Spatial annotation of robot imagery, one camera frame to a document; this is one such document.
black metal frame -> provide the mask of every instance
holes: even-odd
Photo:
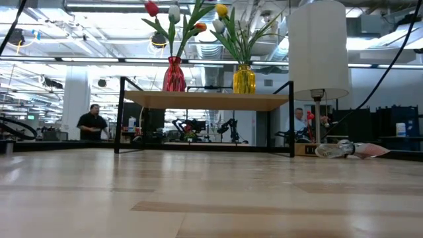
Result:
[[[125,83],[128,82],[136,89],[142,91],[138,85],[134,82],[130,81],[127,77],[120,78],[120,92],[119,92],[119,104],[118,104],[118,122],[116,125],[116,136],[114,139],[114,153],[120,153],[120,149],[123,147],[128,147],[127,145],[123,145],[120,143],[120,132],[122,131],[122,116],[124,110],[124,98],[125,98]],[[192,151],[244,151],[244,152],[267,152],[267,153],[289,153],[289,157],[295,156],[295,141],[294,141],[294,121],[293,121],[293,81],[288,81],[284,85],[282,85],[278,90],[276,90],[273,94],[278,94],[282,89],[289,87],[289,149],[284,147],[272,147],[271,145],[271,130],[270,130],[270,112],[267,112],[267,129],[266,129],[266,139],[267,144],[266,147],[247,147],[247,146],[218,146],[218,145],[163,145],[163,144],[146,144],[147,141],[147,125],[149,121],[148,116],[148,108],[143,108],[145,110],[144,120],[141,121],[141,128],[142,128],[142,143],[140,148],[134,148],[134,145],[130,145],[134,149],[142,150],[142,149],[176,149],[176,150],[192,150]],[[187,87],[187,91],[190,89],[197,88],[197,89],[232,89],[232,87],[214,87],[214,86],[194,86],[194,87]]]

red tulip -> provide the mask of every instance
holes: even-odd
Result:
[[[202,32],[207,30],[207,25],[204,23],[197,23],[195,28],[200,29]]]
[[[150,17],[155,17],[157,13],[159,13],[158,6],[152,1],[144,3],[144,7],[145,10],[147,10],[148,14],[150,14]]]

wooden floor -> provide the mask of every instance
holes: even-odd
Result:
[[[0,157],[0,237],[423,237],[423,163],[16,153]]]

red vase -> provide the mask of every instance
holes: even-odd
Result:
[[[163,80],[162,91],[167,92],[184,92],[186,88],[184,73],[180,68],[180,58],[173,56],[169,57],[169,68],[165,73]]]

glass vase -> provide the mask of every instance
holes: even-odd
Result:
[[[233,93],[256,93],[256,75],[249,65],[240,65],[233,75]]]
[[[184,92],[186,88],[184,73],[180,68],[180,58],[173,56],[169,57],[169,68],[165,73],[163,79],[162,91],[166,92]]]

